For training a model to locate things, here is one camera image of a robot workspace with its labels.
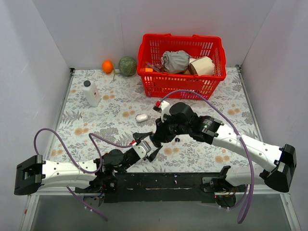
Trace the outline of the white earbud charging case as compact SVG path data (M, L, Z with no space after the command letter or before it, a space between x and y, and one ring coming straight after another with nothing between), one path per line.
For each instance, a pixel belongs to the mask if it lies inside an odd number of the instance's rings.
M141 123L141 122L146 121L148 119L148 116L146 114L140 114L140 115L137 115L135 119L137 123Z

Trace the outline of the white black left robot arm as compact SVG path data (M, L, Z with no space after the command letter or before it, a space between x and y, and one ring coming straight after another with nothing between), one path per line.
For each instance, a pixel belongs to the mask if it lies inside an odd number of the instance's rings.
M14 194L29 195L40 189L54 187L88 188L91 192L114 192L117 185L116 173L126 173L127 170L140 160L152 162L162 145L156 143L153 151L145 138L152 132L134 133L133 141L122 152L117 146L106 154L99 154L94 160L77 162L54 162L43 159L36 154L18 164Z

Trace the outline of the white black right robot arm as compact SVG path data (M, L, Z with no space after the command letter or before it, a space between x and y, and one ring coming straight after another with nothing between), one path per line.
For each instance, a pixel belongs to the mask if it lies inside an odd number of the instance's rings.
M214 117L198 116L183 102L174 105L156 102L153 109L161 114L155 121L156 131L150 136L155 147L173 141L178 135L189 135L197 142L227 149L257 164L248 170L225 167L218 178L221 190L249 184L254 178L254 183L281 193L289 192L296 169L296 151L292 145L276 146L241 135Z

